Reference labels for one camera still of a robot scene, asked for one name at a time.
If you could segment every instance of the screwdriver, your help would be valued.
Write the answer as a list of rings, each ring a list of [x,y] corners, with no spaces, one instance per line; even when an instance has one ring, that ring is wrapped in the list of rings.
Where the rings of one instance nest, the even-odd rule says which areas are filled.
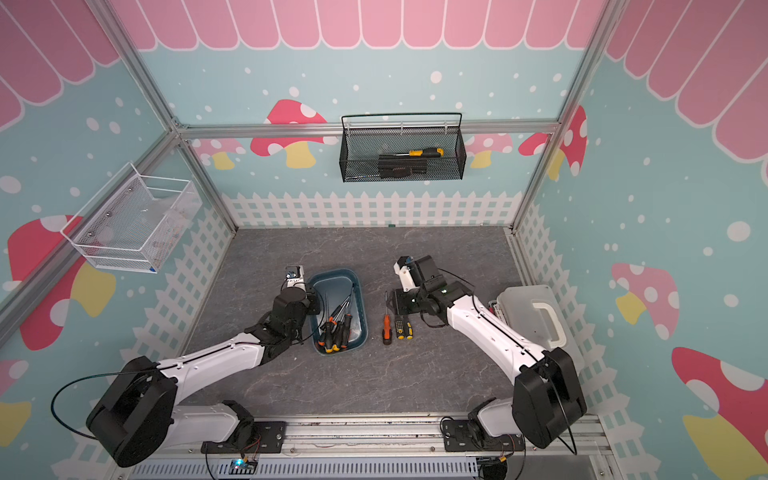
[[[384,315],[382,342],[384,342],[384,345],[392,345],[392,327],[389,324],[389,292],[384,292],[384,305],[386,306],[387,313]]]
[[[440,158],[445,154],[445,151],[439,147],[425,148],[423,150],[411,150],[407,154],[381,154],[379,158],[391,158],[391,157],[424,157],[424,158]]]

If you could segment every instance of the aluminum frame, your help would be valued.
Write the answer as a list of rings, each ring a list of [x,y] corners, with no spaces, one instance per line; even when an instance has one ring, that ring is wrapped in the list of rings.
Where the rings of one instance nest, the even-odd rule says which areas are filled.
[[[568,97],[566,98],[563,110],[560,114],[560,126],[556,132],[550,135],[544,153],[536,165],[531,181],[528,183],[528,188],[525,189],[525,195],[520,203],[518,212],[512,220],[513,234],[517,233],[520,223],[525,217],[525,212],[528,211],[531,203],[533,203],[533,199],[536,197],[536,193],[538,193],[539,188],[541,188],[541,182],[544,180],[544,175],[549,168],[549,164],[558,152],[560,143],[565,136],[565,132],[568,130],[568,127],[571,126],[571,121],[573,120],[574,115],[576,115],[579,101],[584,96],[587,86],[589,86],[594,73],[598,69],[598,65],[603,58],[603,51],[605,50],[608,40],[611,39],[616,25],[618,25],[621,14],[624,12],[627,3],[628,0],[606,0],[605,2],[600,21],[592,32],[589,47],[585,51],[584,57],[581,59],[581,64],[579,65],[576,76],[571,84],[571,89],[568,92]]]

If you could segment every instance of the light blue wall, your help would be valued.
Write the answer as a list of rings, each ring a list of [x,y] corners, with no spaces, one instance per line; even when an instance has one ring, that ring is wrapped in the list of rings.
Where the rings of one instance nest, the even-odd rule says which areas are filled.
[[[582,105],[589,145],[581,172],[573,177],[564,168],[559,181],[546,179],[535,208],[544,217],[549,241],[556,243],[553,257],[561,256],[567,282],[578,288],[575,298],[586,306],[586,323],[594,324],[592,344],[605,346],[604,364],[617,371],[613,398],[594,394],[599,390],[595,387],[602,387],[591,380],[601,374],[595,369],[582,374],[582,382],[590,386],[584,393],[615,440],[625,473],[632,465],[644,465],[639,472],[646,473],[629,475],[630,480],[650,478],[648,472],[655,471],[651,457],[660,461],[657,475],[663,480],[715,480],[707,464],[717,460],[699,452],[683,417],[717,414],[680,380],[671,357],[675,348],[684,347],[768,377],[763,301],[768,186],[759,164],[733,161],[713,144],[711,129],[691,127],[677,115],[674,101],[658,101],[646,81],[632,79],[622,64],[602,61]],[[750,235],[734,241],[728,229],[740,221],[750,226]],[[624,320],[616,299],[627,291],[611,274],[615,263],[666,270],[674,278],[680,318],[671,338],[657,335],[648,312],[636,325]],[[541,267],[537,271],[540,278],[547,276]],[[738,304],[729,306],[733,302],[726,295],[734,295]],[[630,419],[617,421],[615,411],[623,400],[616,392],[629,397],[625,412]],[[739,395],[747,392],[733,398],[717,394],[720,405],[743,405]],[[749,423],[765,425],[768,420],[764,408],[745,415]],[[633,437],[623,427],[629,421],[642,427],[635,430],[641,437],[630,448],[627,439]],[[711,435],[724,445],[736,438],[721,431]],[[731,458],[729,470],[760,463],[756,451],[731,453],[719,454]]]
[[[413,111],[461,111],[465,118],[484,120],[556,118],[582,51],[563,45],[552,50],[281,45],[266,51],[158,47],[142,56],[179,121],[208,125],[263,123],[283,98],[309,105],[329,122],[344,114]],[[440,80],[433,83],[436,71]]]

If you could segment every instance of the pink mushroom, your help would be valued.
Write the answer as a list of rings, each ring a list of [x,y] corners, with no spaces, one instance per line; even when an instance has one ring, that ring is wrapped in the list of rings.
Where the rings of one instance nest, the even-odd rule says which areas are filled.
[[[634,325],[647,310],[658,336],[669,339],[680,317],[680,297],[670,273],[629,263],[615,263],[611,273],[615,283],[629,291],[616,299],[624,319]]]
[[[723,479],[768,473],[768,382],[696,350],[672,350],[672,366],[688,389],[717,415],[683,417],[707,466]]]
[[[326,119],[314,111],[311,107],[295,101],[281,100],[272,108],[266,117],[266,124],[325,124]],[[334,145],[339,139],[336,137],[285,137],[285,138],[254,138],[250,142],[250,149],[260,157],[269,157],[285,149],[286,165],[288,168],[310,168],[316,161],[310,152],[308,141],[321,144]]]
[[[59,230],[71,218],[65,215],[44,217],[22,225],[11,234],[8,261],[13,288],[62,241]],[[73,222],[66,232],[72,231],[79,221]],[[85,258],[79,258],[21,324],[22,341],[30,350],[50,346],[64,329],[70,299],[77,300],[88,315],[96,316],[109,302],[115,286],[114,275],[99,272],[85,263]]]
[[[547,134],[533,134],[528,137],[519,148],[519,152],[525,156],[541,153],[547,141]],[[568,159],[571,174],[575,177],[581,171],[584,163],[584,152],[587,150],[587,112],[579,105],[571,125],[565,132],[562,143],[554,159],[547,169],[549,177],[558,181],[560,178],[560,166],[564,159]]]
[[[491,166],[491,152],[497,151],[508,154],[514,145],[508,134],[473,135],[464,142],[467,155],[472,155],[470,168],[486,168]]]
[[[235,164],[230,160],[229,154],[245,154],[245,148],[235,138],[214,138],[212,140],[195,140],[192,142],[200,161],[203,165],[210,165],[210,159],[214,159],[214,167],[217,170],[232,170]]]
[[[26,360],[0,361],[0,396],[26,373],[27,368],[29,363]],[[0,447],[11,445],[31,414],[30,402],[0,402]]]

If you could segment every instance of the marble-pattern surface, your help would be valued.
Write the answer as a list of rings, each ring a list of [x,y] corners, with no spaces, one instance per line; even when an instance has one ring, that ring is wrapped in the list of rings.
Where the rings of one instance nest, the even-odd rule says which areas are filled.
[[[297,264],[304,265],[307,278],[342,267],[356,272],[369,338],[334,356],[321,356],[309,344],[292,346],[265,366],[222,379],[184,403],[232,399],[256,416],[465,412],[492,396],[511,396],[501,369],[449,326],[430,329],[412,316],[414,339],[382,344],[384,293],[399,286],[392,265],[402,255],[432,255],[439,267],[473,282],[483,303],[521,284],[502,227],[240,230],[187,352],[253,325],[271,308],[285,266]],[[309,323],[304,329],[309,334]]]

